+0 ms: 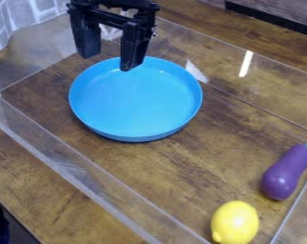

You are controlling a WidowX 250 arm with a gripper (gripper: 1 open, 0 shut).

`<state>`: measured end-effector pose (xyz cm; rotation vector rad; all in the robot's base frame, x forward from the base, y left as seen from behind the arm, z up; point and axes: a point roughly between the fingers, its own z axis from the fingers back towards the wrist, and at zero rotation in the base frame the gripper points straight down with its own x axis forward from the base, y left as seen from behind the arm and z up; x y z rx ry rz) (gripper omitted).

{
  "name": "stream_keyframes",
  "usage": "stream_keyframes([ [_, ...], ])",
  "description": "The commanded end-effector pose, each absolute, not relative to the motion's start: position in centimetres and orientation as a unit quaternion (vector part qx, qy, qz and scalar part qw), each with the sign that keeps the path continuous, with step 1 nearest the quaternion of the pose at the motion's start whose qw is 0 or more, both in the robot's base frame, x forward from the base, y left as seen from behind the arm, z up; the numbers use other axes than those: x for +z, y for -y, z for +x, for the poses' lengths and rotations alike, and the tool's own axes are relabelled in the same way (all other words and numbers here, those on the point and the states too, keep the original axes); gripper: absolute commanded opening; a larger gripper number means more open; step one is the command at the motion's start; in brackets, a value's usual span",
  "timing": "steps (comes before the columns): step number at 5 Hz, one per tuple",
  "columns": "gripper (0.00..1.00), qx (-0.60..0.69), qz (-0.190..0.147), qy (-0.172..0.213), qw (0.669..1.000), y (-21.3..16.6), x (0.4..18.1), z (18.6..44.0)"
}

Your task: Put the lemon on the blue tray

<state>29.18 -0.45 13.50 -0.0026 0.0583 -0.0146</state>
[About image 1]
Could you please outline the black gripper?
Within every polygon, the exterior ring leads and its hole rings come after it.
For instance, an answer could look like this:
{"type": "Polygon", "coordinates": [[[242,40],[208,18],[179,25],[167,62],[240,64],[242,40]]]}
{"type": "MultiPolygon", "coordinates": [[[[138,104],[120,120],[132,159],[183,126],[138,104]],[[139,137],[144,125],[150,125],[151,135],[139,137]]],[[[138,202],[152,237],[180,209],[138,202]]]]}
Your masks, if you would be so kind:
{"type": "Polygon", "coordinates": [[[160,6],[155,0],[70,0],[68,13],[75,46],[83,58],[100,54],[103,24],[124,30],[122,70],[131,71],[144,62],[156,27],[160,6]]]}

